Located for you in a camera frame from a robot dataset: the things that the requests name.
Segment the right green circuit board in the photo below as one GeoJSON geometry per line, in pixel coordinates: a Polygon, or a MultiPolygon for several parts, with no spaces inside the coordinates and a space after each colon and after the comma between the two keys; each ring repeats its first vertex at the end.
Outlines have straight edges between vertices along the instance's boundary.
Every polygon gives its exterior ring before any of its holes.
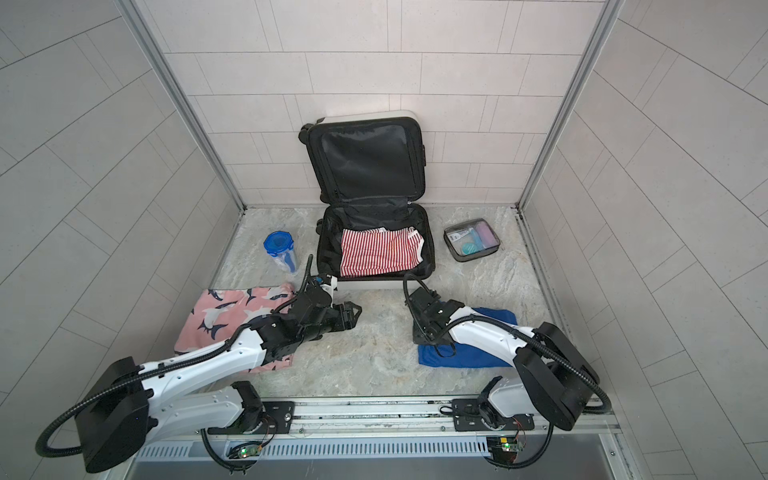
{"type": "Polygon", "coordinates": [[[514,464],[526,447],[526,443],[518,437],[487,437],[488,460],[502,464],[514,464]]]}

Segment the aluminium mounting rail frame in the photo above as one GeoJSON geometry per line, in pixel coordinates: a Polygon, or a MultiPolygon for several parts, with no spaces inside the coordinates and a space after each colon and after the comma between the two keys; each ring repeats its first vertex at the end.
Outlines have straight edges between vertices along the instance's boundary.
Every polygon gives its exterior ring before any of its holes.
{"type": "Polygon", "coordinates": [[[231,447],[267,438],[236,479],[634,479],[612,415],[582,415],[570,431],[538,414],[488,428],[463,395],[271,398],[276,433],[211,435],[222,459],[231,447]],[[526,443],[512,465],[488,460],[487,437],[526,443]]]}

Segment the black and white open suitcase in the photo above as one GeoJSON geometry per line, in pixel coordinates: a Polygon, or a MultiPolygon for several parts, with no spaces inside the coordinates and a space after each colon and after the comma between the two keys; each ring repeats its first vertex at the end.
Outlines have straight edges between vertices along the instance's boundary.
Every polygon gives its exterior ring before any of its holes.
{"type": "Polygon", "coordinates": [[[412,227],[424,246],[422,261],[410,271],[415,278],[428,279],[436,254],[428,214],[417,203],[426,192],[427,156],[416,114],[399,110],[324,117],[303,125],[298,140],[307,150],[320,200],[327,205],[316,226],[319,272],[341,283],[394,288],[404,272],[341,275],[342,233],[412,227]]]}

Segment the green circuit board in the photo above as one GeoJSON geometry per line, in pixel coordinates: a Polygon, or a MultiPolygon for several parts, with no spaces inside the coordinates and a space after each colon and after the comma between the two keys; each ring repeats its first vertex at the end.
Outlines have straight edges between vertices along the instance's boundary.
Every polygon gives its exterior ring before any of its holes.
{"type": "Polygon", "coordinates": [[[526,447],[526,443],[518,437],[487,437],[488,460],[502,464],[514,464],[526,447]]]}
{"type": "Polygon", "coordinates": [[[259,442],[247,442],[230,448],[227,458],[231,460],[245,460],[261,455],[263,445],[259,442]]]}

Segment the blue t-shirt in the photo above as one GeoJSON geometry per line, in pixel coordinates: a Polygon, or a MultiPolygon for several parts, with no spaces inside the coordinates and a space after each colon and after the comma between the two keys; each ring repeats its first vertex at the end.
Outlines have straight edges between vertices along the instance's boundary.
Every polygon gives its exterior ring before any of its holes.
{"type": "Polygon", "coordinates": [[[433,368],[482,369],[512,367],[512,364],[471,345],[419,345],[418,363],[433,368]]]}

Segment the red white striped shirt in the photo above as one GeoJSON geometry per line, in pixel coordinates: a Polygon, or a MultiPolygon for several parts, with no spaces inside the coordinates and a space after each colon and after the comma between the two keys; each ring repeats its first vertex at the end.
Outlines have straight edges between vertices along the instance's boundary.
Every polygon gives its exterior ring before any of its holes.
{"type": "Polygon", "coordinates": [[[399,230],[344,229],[340,273],[360,278],[411,270],[423,261],[424,237],[414,227],[399,230]]]}

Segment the left green circuit board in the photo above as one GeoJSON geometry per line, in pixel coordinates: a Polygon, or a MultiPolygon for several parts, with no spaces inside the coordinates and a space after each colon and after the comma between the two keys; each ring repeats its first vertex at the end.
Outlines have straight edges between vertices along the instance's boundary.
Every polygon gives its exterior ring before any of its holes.
{"type": "Polygon", "coordinates": [[[230,448],[227,458],[231,460],[245,460],[261,455],[263,445],[259,442],[247,442],[230,448]]]}

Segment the pink shark print garment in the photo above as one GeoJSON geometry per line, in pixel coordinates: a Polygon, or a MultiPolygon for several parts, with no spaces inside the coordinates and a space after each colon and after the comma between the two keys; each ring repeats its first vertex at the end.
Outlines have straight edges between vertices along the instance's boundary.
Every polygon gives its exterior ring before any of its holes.
{"type": "Polygon", "coordinates": [[[174,352],[184,354],[223,341],[242,323],[269,314],[294,296],[290,283],[246,290],[209,289],[190,311],[174,352]]]}

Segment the clear toiletry pouch black trim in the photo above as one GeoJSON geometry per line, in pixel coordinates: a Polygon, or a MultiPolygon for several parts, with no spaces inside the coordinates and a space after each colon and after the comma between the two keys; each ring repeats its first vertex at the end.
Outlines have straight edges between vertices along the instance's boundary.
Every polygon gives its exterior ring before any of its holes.
{"type": "Polygon", "coordinates": [[[483,218],[447,227],[443,239],[453,259],[460,263],[492,255],[501,245],[501,240],[483,218]]]}

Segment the clear container with blue lid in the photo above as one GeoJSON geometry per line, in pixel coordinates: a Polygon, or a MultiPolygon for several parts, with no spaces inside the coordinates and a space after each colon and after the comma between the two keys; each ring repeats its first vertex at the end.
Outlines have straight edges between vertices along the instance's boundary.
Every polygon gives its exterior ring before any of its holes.
{"type": "Polygon", "coordinates": [[[263,242],[266,253],[280,269],[290,274],[297,272],[297,260],[292,235],[286,231],[270,233],[263,242]]]}

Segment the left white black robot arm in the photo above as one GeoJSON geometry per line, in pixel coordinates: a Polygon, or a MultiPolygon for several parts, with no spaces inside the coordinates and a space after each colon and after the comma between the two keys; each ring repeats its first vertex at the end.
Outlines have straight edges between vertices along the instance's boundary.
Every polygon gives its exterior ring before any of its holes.
{"type": "Polygon", "coordinates": [[[138,365],[126,357],[110,365],[81,401],[39,435],[42,458],[79,455],[89,473],[107,471],[145,444],[198,431],[202,436],[251,433],[278,423],[255,388],[236,381],[214,392],[204,387],[293,354],[326,333],[355,328],[362,313],[333,301],[335,278],[305,273],[294,297],[251,313],[227,338],[182,355],[138,365]]]}

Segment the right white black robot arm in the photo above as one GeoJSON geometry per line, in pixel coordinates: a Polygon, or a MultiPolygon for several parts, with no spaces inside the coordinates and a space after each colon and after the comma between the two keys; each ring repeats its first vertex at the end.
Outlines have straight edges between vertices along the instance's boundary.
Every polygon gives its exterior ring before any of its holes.
{"type": "Polygon", "coordinates": [[[493,378],[470,410],[470,417],[488,428],[507,428],[522,415],[539,414],[551,425],[570,430],[584,413],[612,413],[599,376],[556,325],[522,327],[510,313],[444,301],[424,282],[415,290],[406,289],[404,296],[420,364],[514,369],[510,377],[493,378]]]}

